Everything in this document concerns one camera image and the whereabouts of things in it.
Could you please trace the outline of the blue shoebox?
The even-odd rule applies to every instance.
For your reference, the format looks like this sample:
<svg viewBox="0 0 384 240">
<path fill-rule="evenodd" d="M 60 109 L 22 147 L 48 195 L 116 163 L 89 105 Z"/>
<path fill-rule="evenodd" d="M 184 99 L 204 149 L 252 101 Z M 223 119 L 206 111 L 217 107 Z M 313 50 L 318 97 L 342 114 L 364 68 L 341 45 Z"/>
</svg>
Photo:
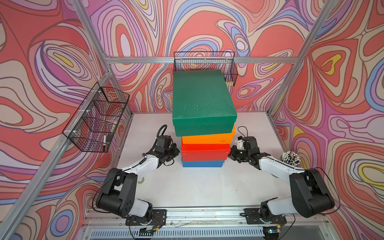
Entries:
<svg viewBox="0 0 384 240">
<path fill-rule="evenodd" d="M 182 158 L 184 168 L 221 168 L 225 160 L 220 161 L 185 161 Z"/>
</svg>

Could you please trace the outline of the orange shoebox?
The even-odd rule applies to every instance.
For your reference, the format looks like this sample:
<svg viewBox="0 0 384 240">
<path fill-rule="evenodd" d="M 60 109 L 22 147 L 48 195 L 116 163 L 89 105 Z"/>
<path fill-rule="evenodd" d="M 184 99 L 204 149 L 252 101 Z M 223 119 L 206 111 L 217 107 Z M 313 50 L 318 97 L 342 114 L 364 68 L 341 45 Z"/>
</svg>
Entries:
<svg viewBox="0 0 384 240">
<path fill-rule="evenodd" d="M 214 135 L 201 135 L 201 136 L 188 136 L 182 137 L 182 142 L 187 145 L 218 145 L 218 144 L 230 144 L 236 133 L 236 128 L 228 134 L 214 134 Z"/>
</svg>

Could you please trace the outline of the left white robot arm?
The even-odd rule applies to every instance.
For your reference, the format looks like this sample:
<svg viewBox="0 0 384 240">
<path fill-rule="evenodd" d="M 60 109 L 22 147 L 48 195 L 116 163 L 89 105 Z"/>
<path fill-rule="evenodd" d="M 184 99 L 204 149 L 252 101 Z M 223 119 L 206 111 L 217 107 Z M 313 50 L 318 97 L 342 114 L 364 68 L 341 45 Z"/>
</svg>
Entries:
<svg viewBox="0 0 384 240">
<path fill-rule="evenodd" d="M 136 198 L 138 183 L 145 175 L 172 161 L 180 151 L 171 136 L 159 136 L 143 158 L 122 169 L 112 168 L 99 190 L 96 207 L 122 218 L 136 217 L 143 223 L 152 220 L 153 205 Z"/>
</svg>

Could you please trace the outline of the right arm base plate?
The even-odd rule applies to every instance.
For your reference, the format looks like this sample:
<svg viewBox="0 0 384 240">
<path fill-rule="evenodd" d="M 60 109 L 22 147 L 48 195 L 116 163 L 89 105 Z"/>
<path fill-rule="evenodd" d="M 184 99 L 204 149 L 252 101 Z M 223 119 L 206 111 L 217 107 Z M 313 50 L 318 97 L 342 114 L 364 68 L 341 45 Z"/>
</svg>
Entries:
<svg viewBox="0 0 384 240">
<path fill-rule="evenodd" d="M 283 215 L 272 215 L 264 207 L 246 208 L 240 213 L 240 216 L 246 219 L 248 225 L 285 225 L 286 217 Z"/>
</svg>

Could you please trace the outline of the green shoebox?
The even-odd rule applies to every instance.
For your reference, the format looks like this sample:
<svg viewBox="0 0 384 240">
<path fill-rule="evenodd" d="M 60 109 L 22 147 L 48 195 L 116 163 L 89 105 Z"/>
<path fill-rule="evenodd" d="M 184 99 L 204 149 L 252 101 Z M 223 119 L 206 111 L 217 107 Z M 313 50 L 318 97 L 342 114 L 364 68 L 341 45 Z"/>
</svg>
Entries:
<svg viewBox="0 0 384 240">
<path fill-rule="evenodd" d="M 220 70 L 173 72 L 172 120 L 177 137 L 229 134 L 237 116 Z"/>
</svg>

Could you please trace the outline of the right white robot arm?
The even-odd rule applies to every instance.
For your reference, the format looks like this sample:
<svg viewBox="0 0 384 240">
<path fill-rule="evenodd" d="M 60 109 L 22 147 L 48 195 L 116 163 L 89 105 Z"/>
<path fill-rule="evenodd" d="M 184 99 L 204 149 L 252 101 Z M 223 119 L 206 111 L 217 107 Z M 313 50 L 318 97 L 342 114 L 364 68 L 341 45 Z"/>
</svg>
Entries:
<svg viewBox="0 0 384 240">
<path fill-rule="evenodd" d="M 265 223 L 282 215 L 299 214 L 310 218 L 335 207 L 334 198 L 318 170 L 298 168 L 268 153 L 262 153 L 255 137 L 238 137 L 229 158 L 238 163 L 249 163 L 289 185 L 289 197 L 269 199 L 261 203 L 258 215 Z"/>
</svg>

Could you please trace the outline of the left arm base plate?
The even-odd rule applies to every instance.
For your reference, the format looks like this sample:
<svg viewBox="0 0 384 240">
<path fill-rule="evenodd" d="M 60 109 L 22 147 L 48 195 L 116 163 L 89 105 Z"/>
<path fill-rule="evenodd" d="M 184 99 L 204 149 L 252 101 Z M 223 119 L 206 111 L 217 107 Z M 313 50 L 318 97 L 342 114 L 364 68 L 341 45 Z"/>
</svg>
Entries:
<svg viewBox="0 0 384 240">
<path fill-rule="evenodd" d="M 166 209 L 154 209 L 149 211 L 144 217 L 128 216 L 126 218 L 126 226 L 164 226 L 167 221 Z"/>
</svg>

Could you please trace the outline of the red shoebox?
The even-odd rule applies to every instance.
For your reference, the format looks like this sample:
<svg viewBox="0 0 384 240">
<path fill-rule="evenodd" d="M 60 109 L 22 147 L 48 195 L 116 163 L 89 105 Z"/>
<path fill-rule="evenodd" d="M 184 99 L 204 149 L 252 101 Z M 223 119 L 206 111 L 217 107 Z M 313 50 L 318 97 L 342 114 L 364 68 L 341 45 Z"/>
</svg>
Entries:
<svg viewBox="0 0 384 240">
<path fill-rule="evenodd" d="M 230 153 L 229 144 L 185 144 L 182 141 L 182 159 L 186 162 L 224 161 Z"/>
</svg>

